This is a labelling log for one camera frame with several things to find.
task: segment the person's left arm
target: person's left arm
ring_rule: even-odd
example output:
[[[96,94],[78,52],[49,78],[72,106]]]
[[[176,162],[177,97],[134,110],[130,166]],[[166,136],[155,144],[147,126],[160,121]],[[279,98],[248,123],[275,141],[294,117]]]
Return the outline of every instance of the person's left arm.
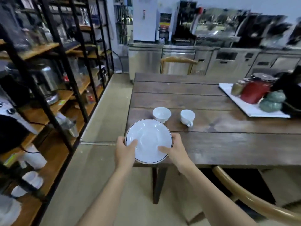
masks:
[[[115,171],[103,191],[86,210],[77,226],[112,226],[117,214],[118,205],[126,178],[135,161],[137,140],[127,147],[124,137],[118,137],[115,151]]]

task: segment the hand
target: hand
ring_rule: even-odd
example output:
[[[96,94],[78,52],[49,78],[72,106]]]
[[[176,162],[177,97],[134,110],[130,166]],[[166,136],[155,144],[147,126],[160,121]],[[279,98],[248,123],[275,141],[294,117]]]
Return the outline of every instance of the hand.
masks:
[[[183,173],[183,170],[193,163],[187,155],[187,152],[182,143],[181,135],[179,133],[171,133],[171,136],[173,140],[172,148],[159,146],[158,150],[165,154],[168,154],[169,158],[178,168],[179,172]]]
[[[125,137],[118,137],[115,151],[115,167],[124,172],[130,172],[135,162],[135,148],[138,140],[133,140],[129,146],[124,144]]]

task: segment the person's right arm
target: person's right arm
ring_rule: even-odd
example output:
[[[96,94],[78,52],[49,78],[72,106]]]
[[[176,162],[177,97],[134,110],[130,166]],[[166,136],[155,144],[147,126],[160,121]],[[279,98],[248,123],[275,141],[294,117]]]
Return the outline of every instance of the person's right arm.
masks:
[[[231,201],[193,164],[188,157],[181,136],[172,133],[173,147],[158,147],[168,154],[194,188],[211,226],[258,226],[240,207]]]

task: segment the wooden chair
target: wooden chair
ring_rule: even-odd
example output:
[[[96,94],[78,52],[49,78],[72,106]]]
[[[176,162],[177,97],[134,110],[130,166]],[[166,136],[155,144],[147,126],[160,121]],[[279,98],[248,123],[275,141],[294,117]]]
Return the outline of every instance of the wooden chair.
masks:
[[[192,59],[188,59],[188,58],[185,58],[185,57],[171,56],[171,57],[162,58],[161,59],[162,68],[161,68],[160,74],[162,74],[163,71],[164,71],[164,63],[165,62],[168,62],[168,63],[187,63],[187,64],[190,64],[189,68],[188,68],[187,75],[190,75],[190,72],[191,72],[191,69],[192,69],[192,65],[193,64],[198,64],[197,61],[194,61]]]
[[[214,175],[219,181],[233,194],[230,199],[232,201],[240,200],[245,205],[265,216],[268,219],[279,221],[287,225],[301,225],[301,214],[294,213],[284,208],[277,207],[263,199],[253,195],[238,183],[236,183],[221,167],[213,168]],[[196,215],[192,220],[187,222],[188,225],[196,223],[205,218],[203,212]]]

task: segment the dining table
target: dining table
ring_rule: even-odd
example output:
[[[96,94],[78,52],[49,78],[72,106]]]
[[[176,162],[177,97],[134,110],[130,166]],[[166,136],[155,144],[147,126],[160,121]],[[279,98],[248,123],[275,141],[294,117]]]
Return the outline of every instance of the dining table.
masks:
[[[237,79],[197,75],[136,73],[126,131],[136,121],[154,119],[156,107],[166,107],[171,117],[164,123],[180,133],[189,158],[198,168],[274,168],[301,165],[301,119],[248,117],[219,88]],[[180,112],[192,110],[192,127],[180,122]],[[167,157],[152,167],[153,203],[159,202],[168,167]]]

